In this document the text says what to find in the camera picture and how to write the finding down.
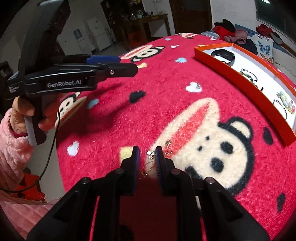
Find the gripper handle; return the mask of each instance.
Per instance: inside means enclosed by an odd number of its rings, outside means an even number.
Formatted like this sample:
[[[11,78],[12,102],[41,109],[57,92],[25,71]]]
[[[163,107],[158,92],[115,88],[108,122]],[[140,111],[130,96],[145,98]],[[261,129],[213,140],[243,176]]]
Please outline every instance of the gripper handle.
[[[23,98],[28,100],[35,108],[35,113],[32,117],[24,117],[29,137],[29,144],[31,146],[40,145],[46,141],[47,133],[38,127],[38,123],[44,118],[43,111],[48,106],[48,104],[55,100],[56,95],[47,95],[34,98],[28,98],[27,96],[24,96]]]

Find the gold necklace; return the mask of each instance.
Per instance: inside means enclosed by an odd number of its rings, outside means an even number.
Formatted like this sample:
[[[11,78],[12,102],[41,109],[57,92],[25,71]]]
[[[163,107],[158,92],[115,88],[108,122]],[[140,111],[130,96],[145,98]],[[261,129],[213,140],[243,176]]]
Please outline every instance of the gold necklace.
[[[172,144],[172,142],[170,140],[166,141],[165,142],[165,152],[164,152],[164,156],[168,155],[168,154],[172,154],[173,152],[172,151],[169,151],[169,146]],[[144,177],[146,177],[149,172],[151,172],[154,168],[155,168],[155,151],[147,151],[146,154],[148,155],[148,159],[152,160],[152,161],[149,161],[146,163],[146,165],[150,164],[150,163],[154,163],[148,172],[145,172],[145,171],[139,171],[139,174],[143,175]]]

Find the butterfly pillow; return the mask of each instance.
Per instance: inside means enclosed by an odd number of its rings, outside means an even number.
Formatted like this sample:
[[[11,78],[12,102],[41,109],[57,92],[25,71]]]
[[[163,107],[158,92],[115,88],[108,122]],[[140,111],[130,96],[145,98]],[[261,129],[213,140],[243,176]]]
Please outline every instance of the butterfly pillow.
[[[272,49],[274,47],[274,41],[271,38],[263,36],[261,34],[254,34],[252,36],[248,35],[247,38],[251,39],[256,45],[258,56],[273,65],[274,62]]]

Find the wooden door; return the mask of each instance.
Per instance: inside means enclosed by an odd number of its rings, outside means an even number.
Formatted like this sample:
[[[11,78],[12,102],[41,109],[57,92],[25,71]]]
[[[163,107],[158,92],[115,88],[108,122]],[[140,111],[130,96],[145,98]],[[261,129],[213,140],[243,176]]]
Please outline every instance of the wooden door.
[[[200,34],[212,28],[210,0],[170,0],[176,34]]]

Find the metal bolt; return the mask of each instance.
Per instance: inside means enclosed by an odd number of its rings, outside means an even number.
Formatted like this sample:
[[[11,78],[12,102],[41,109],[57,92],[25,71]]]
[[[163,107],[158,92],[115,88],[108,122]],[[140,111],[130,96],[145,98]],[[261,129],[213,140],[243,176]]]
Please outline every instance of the metal bolt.
[[[83,184],[88,184],[90,181],[91,181],[91,179],[89,177],[84,177],[84,178],[81,179],[81,182]]]
[[[171,173],[172,173],[173,175],[179,175],[179,174],[180,174],[180,170],[179,170],[179,169],[173,169],[173,170],[171,171]]]
[[[122,173],[124,173],[124,170],[122,168],[117,168],[117,169],[115,169],[115,173],[122,174]]]
[[[209,184],[213,184],[213,183],[215,183],[215,179],[212,178],[212,177],[207,177],[205,180],[206,180],[207,183],[209,183]]]

